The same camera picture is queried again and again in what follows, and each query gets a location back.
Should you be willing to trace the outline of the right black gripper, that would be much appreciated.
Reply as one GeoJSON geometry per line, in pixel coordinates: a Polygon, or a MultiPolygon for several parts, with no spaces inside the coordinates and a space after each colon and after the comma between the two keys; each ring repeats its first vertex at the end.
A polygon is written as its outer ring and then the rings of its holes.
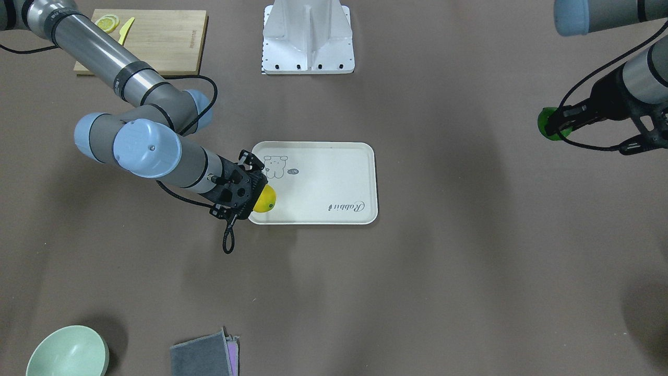
{"type": "Polygon", "coordinates": [[[200,195],[212,204],[239,210],[238,220],[247,219],[268,179],[263,173],[265,164],[255,154],[241,150],[238,162],[222,157],[208,157],[207,171],[202,181],[212,183],[200,195]]]}

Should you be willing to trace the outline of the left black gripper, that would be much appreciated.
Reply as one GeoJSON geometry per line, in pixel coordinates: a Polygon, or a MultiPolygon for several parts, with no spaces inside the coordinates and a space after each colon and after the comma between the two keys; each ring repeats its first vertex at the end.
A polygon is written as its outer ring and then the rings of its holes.
{"type": "Polygon", "coordinates": [[[563,137],[591,123],[624,121],[630,117],[626,93],[627,88],[621,76],[604,76],[592,86],[589,105],[564,105],[559,108],[563,109],[561,116],[554,113],[550,121],[556,133],[561,133],[563,137]]]}

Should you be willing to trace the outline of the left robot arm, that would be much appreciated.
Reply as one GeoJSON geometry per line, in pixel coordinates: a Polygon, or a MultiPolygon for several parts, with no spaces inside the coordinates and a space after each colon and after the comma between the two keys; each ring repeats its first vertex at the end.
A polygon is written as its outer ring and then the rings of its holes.
{"type": "MultiPolygon", "coordinates": [[[[554,26],[563,37],[586,36],[652,20],[666,19],[666,1],[555,1],[554,26]]],[[[599,121],[652,116],[662,126],[666,115],[666,26],[604,65],[609,73],[575,105],[544,109],[539,129],[558,140],[599,121]]]]}

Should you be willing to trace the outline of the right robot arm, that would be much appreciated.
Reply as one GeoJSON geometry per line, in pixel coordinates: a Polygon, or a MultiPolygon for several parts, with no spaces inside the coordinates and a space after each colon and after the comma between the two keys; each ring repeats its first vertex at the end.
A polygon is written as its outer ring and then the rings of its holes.
{"type": "Polygon", "coordinates": [[[212,121],[217,96],[179,90],[102,28],[72,1],[2,1],[2,30],[25,29],[69,53],[132,109],[96,112],[76,124],[77,148],[92,160],[140,178],[194,192],[211,214],[246,219],[269,191],[264,164],[241,151],[237,162],[187,136],[212,121]]]}

